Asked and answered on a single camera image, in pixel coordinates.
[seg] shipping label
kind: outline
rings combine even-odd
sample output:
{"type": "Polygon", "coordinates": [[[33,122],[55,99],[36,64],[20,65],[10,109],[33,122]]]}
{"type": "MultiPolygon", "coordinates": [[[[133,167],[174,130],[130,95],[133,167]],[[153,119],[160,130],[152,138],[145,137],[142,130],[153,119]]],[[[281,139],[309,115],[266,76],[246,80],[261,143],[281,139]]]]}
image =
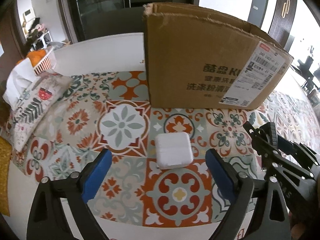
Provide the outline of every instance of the shipping label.
{"type": "Polygon", "coordinates": [[[285,59],[259,42],[246,66],[222,97],[220,103],[248,106],[278,73],[285,59]]]}

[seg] decorative pillow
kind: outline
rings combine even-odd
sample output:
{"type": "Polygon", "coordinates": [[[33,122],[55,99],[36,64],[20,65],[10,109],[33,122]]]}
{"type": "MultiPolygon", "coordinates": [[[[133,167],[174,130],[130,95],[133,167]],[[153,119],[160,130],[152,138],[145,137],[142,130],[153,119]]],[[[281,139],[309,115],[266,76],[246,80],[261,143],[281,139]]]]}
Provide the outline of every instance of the decorative pillow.
{"type": "Polygon", "coordinates": [[[41,78],[31,84],[18,100],[17,108],[11,113],[9,124],[10,141],[21,151],[54,102],[70,86],[72,78],[58,73],[41,73],[41,78]]]}

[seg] dark wooden door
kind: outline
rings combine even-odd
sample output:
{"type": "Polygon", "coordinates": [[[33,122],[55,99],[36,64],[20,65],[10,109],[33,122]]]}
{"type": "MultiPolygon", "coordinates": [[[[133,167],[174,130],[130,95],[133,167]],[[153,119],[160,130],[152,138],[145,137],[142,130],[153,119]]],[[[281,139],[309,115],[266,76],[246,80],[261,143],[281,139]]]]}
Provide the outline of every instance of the dark wooden door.
{"type": "Polygon", "coordinates": [[[12,22],[11,8],[9,8],[0,20],[0,42],[4,50],[4,53],[0,56],[0,83],[7,80],[11,70],[22,59],[12,22]]]}
{"type": "Polygon", "coordinates": [[[285,46],[294,16],[296,14],[297,0],[277,0],[275,13],[269,29],[269,36],[285,46]]]}

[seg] white basket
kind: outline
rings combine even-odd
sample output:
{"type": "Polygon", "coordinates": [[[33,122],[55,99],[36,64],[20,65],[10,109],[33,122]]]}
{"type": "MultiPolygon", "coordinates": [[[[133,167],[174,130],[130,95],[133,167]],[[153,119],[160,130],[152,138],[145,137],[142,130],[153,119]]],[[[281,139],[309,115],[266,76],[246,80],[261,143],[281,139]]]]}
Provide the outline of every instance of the white basket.
{"type": "Polygon", "coordinates": [[[54,69],[57,60],[53,52],[54,47],[50,46],[46,49],[47,54],[44,56],[42,60],[33,68],[34,72],[36,75],[39,75],[40,73],[49,70],[49,69],[54,69]]]}

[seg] human hand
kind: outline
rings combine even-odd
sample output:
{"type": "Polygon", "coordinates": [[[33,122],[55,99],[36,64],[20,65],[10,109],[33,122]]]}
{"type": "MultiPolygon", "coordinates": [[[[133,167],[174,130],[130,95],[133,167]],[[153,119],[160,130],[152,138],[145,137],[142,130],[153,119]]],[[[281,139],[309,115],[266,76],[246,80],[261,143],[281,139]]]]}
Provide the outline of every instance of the human hand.
{"type": "MultiPolygon", "coordinates": [[[[318,200],[319,200],[319,207],[320,207],[320,176],[318,178],[318,200]]],[[[292,213],[289,212],[290,221],[292,221],[292,213]]],[[[304,231],[306,230],[306,226],[302,223],[298,223],[294,225],[291,229],[291,236],[293,240],[298,240],[304,231]]]]}

